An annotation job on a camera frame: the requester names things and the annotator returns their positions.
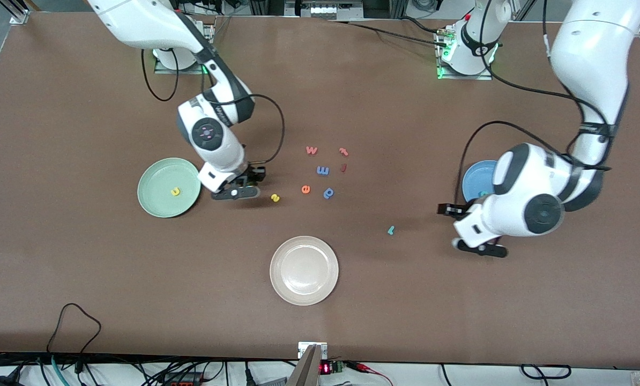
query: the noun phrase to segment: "light blue cable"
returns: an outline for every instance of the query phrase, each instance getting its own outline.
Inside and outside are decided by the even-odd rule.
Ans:
[[[58,379],[60,379],[65,386],[70,386],[70,384],[65,380],[65,378],[63,378],[63,374],[61,374],[60,369],[58,369],[58,365],[56,364],[56,360],[55,358],[53,358],[53,355],[51,355],[51,365],[53,365],[53,371],[56,372]]]

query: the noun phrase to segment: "blue plate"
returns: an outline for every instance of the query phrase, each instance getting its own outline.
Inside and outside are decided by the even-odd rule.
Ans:
[[[496,161],[479,161],[470,166],[463,176],[463,196],[465,202],[494,193],[494,176]]]

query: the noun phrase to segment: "white plate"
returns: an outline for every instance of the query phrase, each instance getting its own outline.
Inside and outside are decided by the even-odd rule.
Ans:
[[[279,246],[270,263],[270,281],[281,298],[310,306],[327,298],[339,278],[332,248],[317,237],[300,235]]]

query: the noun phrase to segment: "table surface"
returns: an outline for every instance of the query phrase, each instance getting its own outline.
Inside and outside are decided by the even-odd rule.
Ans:
[[[371,24],[427,38],[405,21]],[[509,25],[495,67],[560,91],[540,30]],[[437,80],[431,47],[325,20],[234,18],[217,46],[283,108],[284,147],[260,199],[215,202],[202,191],[191,210],[163,219],[139,206],[137,183],[166,157],[200,166],[175,128],[199,76],[181,76],[160,103],[139,51],[93,13],[35,13],[12,28],[0,55],[0,350],[43,350],[61,306],[75,301],[103,323],[90,352],[293,358],[299,340],[321,340],[362,361],[640,367],[639,39],[601,196],[550,235],[504,239],[506,259],[454,250],[437,204],[451,201],[479,125],[509,120],[566,144],[580,120],[572,102],[499,81]],[[170,92],[171,76],[149,78]],[[250,159],[267,157],[279,139],[275,108],[258,100],[235,132]],[[491,127],[466,164],[523,141]],[[271,256],[296,235],[320,237],[339,259],[337,287],[315,306],[289,305],[270,284]],[[53,350],[78,351],[94,330],[70,310]]]

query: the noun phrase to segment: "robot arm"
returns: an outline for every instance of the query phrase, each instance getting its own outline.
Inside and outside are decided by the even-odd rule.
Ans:
[[[254,112],[251,91],[198,31],[194,21],[161,0],[90,0],[117,39],[141,49],[187,49],[217,81],[182,103],[176,120],[184,139],[205,164],[198,178],[215,199],[253,198],[264,168],[252,168],[230,128]]]
[[[565,212],[596,199],[604,170],[594,166],[604,164],[617,134],[627,98],[627,54],[639,25],[640,0],[573,1],[551,65],[570,93],[598,111],[579,106],[583,121],[570,157],[519,144],[499,158],[493,195],[466,208],[440,207],[457,218],[454,247],[503,257],[506,251],[491,240],[548,234]]]

